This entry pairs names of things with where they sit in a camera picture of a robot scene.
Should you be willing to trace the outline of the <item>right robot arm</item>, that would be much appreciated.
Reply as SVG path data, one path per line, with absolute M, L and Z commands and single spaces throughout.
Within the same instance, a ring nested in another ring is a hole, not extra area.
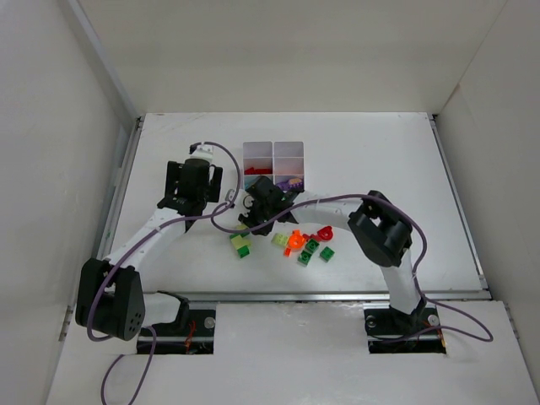
M 348 230 L 364 255 L 380 267 L 390 296 L 391 334 L 413 331 L 424 308 L 413 278 L 412 226 L 391 210 L 380 192 L 367 197 L 324 197 L 313 192 L 283 191 L 264 176 L 246 189 L 251 206 L 239 216 L 255 235 L 267 235 L 278 221 L 320 224 Z

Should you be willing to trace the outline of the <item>red round lego piece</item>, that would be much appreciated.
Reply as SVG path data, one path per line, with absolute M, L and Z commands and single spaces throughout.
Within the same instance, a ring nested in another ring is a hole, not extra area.
M 320 228 L 316 232 L 316 237 L 319 241 L 330 241 L 332 240 L 333 236 L 333 228 L 330 225 Z

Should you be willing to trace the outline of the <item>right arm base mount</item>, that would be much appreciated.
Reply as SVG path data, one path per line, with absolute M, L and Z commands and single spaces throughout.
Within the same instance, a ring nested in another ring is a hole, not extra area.
M 364 329 L 370 354 L 446 354 L 441 331 L 432 330 L 412 337 L 439 323 L 438 311 L 432 305 L 411 316 L 389 306 L 364 308 Z

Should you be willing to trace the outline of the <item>orange round lego piece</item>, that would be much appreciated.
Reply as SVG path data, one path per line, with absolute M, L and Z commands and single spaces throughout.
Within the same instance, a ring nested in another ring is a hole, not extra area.
M 299 250 L 305 244 L 305 237 L 298 229 L 294 229 L 288 239 L 287 247 L 291 250 Z

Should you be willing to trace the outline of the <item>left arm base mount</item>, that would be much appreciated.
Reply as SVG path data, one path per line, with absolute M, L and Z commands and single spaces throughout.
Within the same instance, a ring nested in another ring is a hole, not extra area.
M 156 333 L 155 354 L 206 355 L 213 354 L 216 327 L 216 307 L 191 306 L 184 317 L 148 313 L 143 324 Z

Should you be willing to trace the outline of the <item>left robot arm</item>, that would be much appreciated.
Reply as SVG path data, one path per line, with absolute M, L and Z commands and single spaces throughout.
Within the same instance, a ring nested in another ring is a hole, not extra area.
M 105 258 L 83 265 L 75 321 L 90 340 L 129 341 L 147 326 L 142 274 L 195 222 L 210 217 L 203 211 L 219 200 L 222 178 L 223 169 L 205 159 L 170 161 L 164 197 L 142 228 Z

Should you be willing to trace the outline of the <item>red rounded lego brick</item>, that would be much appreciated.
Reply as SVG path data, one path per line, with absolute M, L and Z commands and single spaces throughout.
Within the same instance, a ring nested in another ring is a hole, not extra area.
M 245 176 L 265 176 L 265 175 L 271 175 L 273 173 L 273 169 L 271 167 L 256 167 L 256 166 L 250 166 L 244 170 Z

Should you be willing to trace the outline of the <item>purple curved lego brick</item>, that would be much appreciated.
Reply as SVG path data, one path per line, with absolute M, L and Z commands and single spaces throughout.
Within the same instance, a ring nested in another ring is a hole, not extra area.
M 304 182 L 301 178 L 295 177 L 288 180 L 288 184 L 291 187 L 302 187 L 304 185 Z

